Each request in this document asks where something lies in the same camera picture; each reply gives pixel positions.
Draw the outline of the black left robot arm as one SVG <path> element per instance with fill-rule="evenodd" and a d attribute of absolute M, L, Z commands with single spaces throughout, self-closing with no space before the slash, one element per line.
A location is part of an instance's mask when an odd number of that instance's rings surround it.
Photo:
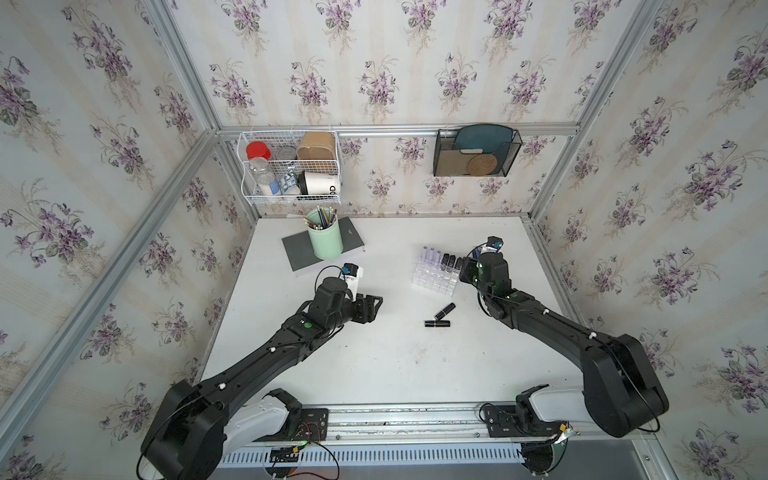
<path fill-rule="evenodd" d="M 380 296 L 353 294 L 342 279 L 324 279 L 313 299 L 242 360 L 197 384 L 181 380 L 171 386 L 138 461 L 163 479 L 207 479 L 226 455 L 277 434 L 299 402 L 282 389 L 255 405 L 247 401 L 330 341 L 345 323 L 374 321 L 382 303 Z"/>

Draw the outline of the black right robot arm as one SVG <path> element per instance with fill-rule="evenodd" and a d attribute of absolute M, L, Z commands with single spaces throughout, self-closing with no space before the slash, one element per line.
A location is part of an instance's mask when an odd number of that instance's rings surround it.
<path fill-rule="evenodd" d="M 517 425 L 527 434 L 533 433 L 536 421 L 589 421 L 621 438 L 669 410 L 667 395 L 638 339 L 589 330 L 514 288 L 500 252 L 464 258 L 459 280 L 475 289 L 487 315 L 541 341 L 581 371 L 577 395 L 543 385 L 517 396 Z"/>

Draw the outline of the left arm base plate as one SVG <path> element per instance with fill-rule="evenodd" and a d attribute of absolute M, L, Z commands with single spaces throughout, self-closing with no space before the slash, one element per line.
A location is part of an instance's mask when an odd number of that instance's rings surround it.
<path fill-rule="evenodd" d="M 327 408 L 302 408 L 301 411 L 291 411 L 277 433 L 261 437 L 259 441 L 324 441 L 328 432 L 328 420 Z"/>

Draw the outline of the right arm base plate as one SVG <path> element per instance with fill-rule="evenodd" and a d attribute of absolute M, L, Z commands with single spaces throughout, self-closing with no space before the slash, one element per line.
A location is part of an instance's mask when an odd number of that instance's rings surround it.
<path fill-rule="evenodd" d="M 480 406 L 478 416 L 491 438 L 557 438 L 564 430 L 562 422 L 542 421 L 516 404 L 486 402 Z"/>

